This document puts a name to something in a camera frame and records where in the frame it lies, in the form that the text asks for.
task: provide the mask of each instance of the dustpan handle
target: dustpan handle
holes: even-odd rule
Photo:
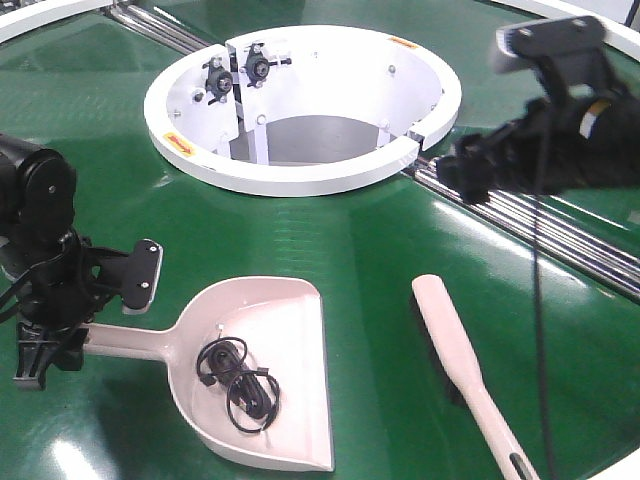
[[[84,351],[93,355],[164,361],[171,342],[168,331],[91,323]]]

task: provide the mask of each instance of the black wire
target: black wire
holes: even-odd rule
[[[222,342],[228,342],[228,341],[238,342],[238,343],[240,343],[242,345],[243,353],[242,353],[241,357],[239,359],[237,359],[228,368],[223,368],[223,369],[216,370],[216,371],[204,372],[202,370],[202,364],[205,362],[205,360],[207,361],[207,364],[210,366],[211,362],[209,362],[209,358],[212,355],[215,354],[216,346],[220,345]],[[269,426],[271,426],[271,424],[273,423],[273,421],[276,419],[276,417],[278,415],[278,412],[280,410],[280,384],[275,379],[275,377],[273,377],[272,375],[269,374],[268,369],[259,368],[257,370],[250,370],[250,369],[244,368],[244,366],[245,366],[244,365],[244,360],[247,358],[248,352],[249,352],[249,350],[247,348],[247,342],[245,342],[242,338],[240,338],[240,337],[219,337],[219,338],[207,343],[202,348],[202,350],[200,350],[200,353],[198,354],[198,357],[196,359],[196,373],[198,374],[198,378],[200,379],[200,381],[202,383],[204,383],[206,386],[211,386],[211,385],[213,385],[213,384],[218,382],[218,380],[219,380],[217,378],[218,376],[235,372],[234,376],[228,381],[228,385],[227,385],[226,405],[227,405],[227,415],[229,417],[229,420],[241,432],[244,432],[244,433],[260,433],[260,432],[266,430],[267,428],[269,428]],[[271,388],[271,393],[273,394],[273,401],[272,401],[272,404],[271,404],[271,408],[268,410],[266,415],[264,417],[262,417],[264,419],[263,423],[258,428],[246,428],[246,427],[243,427],[242,425],[240,425],[240,422],[237,421],[235,415],[233,414],[233,412],[231,410],[231,403],[232,403],[232,396],[233,396],[232,390],[234,388],[238,388],[238,386],[240,385],[240,383],[241,383],[241,381],[242,381],[242,379],[244,378],[245,375],[253,375],[253,376],[256,376],[256,377],[265,377],[267,383],[269,384],[269,387]]]
[[[264,422],[259,428],[243,427],[236,420],[235,416],[233,415],[233,412],[231,411],[231,389],[233,388],[234,385],[237,384],[237,382],[239,382],[242,379],[244,375],[255,375],[255,376],[265,377],[267,379],[267,382],[269,383],[269,386],[271,387],[271,391],[274,396],[273,404],[271,405],[271,408],[267,412],[267,415],[264,417]],[[233,377],[233,380],[229,383],[229,386],[227,387],[227,415],[229,416],[229,420],[231,420],[231,423],[233,423],[233,425],[241,432],[260,433],[263,430],[266,430],[276,419],[279,409],[280,409],[280,384],[273,376],[269,375],[269,373],[266,370],[243,370],[241,372],[238,372],[238,374],[235,377]]]
[[[540,244],[538,239],[538,231],[540,228],[540,196],[542,194],[542,185],[549,160],[549,148],[551,144],[551,132],[553,130],[554,118],[553,105],[549,106],[547,112],[546,125],[540,141],[540,150],[538,152],[538,163],[536,167],[536,178],[534,184],[534,216],[533,216],[533,241],[532,241],[532,277],[533,277],[533,308],[534,308],[534,326],[536,339],[536,362],[538,373],[538,401],[540,408],[540,424],[542,427],[542,439],[544,444],[544,453],[547,461],[547,469],[549,478],[556,480],[556,461],[553,453],[553,434],[551,430],[551,419],[549,413],[549,385],[547,378],[547,352],[544,332],[543,309],[542,309],[542,281],[540,276]]]
[[[633,0],[633,3],[629,8],[629,13],[627,14],[627,18],[624,21],[625,27],[631,27],[631,24],[633,23],[633,19],[636,18],[636,14],[638,13],[638,7],[640,7],[640,0]]]
[[[227,340],[242,344],[243,354],[240,360],[238,360],[235,365],[232,365],[227,369],[218,370],[216,372],[208,372],[208,373],[203,372],[202,363],[205,360],[207,360],[210,355],[213,354],[214,352],[213,347]],[[214,383],[217,382],[216,377],[218,375],[224,375],[225,373],[231,373],[235,370],[239,370],[242,367],[242,364],[244,363],[245,359],[247,358],[248,353],[249,353],[249,350],[247,349],[247,342],[245,342],[240,337],[219,337],[213,340],[212,342],[207,343],[204,347],[202,347],[202,350],[200,350],[200,353],[198,354],[198,358],[196,360],[196,372],[198,373],[198,378],[202,383],[204,383],[207,386],[213,385]]]

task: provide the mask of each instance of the black robotic arm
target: black robotic arm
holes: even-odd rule
[[[114,296],[125,313],[153,300],[162,248],[140,240],[131,254],[93,247],[73,228],[76,172],[55,150],[0,134],[0,264],[11,286],[0,295],[0,322],[17,316],[23,388],[43,389],[54,364],[82,367],[93,320]]]

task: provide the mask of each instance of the white circular frame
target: white circular frame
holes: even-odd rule
[[[291,58],[292,65],[272,67],[259,89],[247,87],[246,74],[238,73],[248,132],[258,131],[258,118],[321,115],[363,121],[396,138],[364,155],[315,165],[227,156],[222,144],[238,136],[234,102],[195,105],[190,95],[202,91],[203,64],[217,56],[228,69],[230,51],[244,65],[256,42],[272,47],[269,58]],[[419,45],[370,30],[312,25],[246,34],[228,40],[226,48],[212,45],[178,60],[150,86],[144,113],[154,145],[180,170],[233,191],[298,197],[352,190],[402,170],[421,146],[432,146],[451,129],[461,98],[451,67]]]

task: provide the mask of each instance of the robotic arm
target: robotic arm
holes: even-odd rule
[[[438,180],[471,204],[488,201],[489,190],[555,194],[640,185],[640,101],[616,77],[604,36],[590,16],[499,29],[494,71],[530,68],[547,95],[489,135],[458,140],[451,155],[436,160]],[[536,192],[545,137],[546,168]]]
[[[47,368],[82,367],[82,325],[114,296],[125,313],[153,301],[162,248],[93,247],[73,228],[76,172],[56,151],[0,134],[0,264],[11,286],[0,323],[17,316],[19,387],[44,389]]]

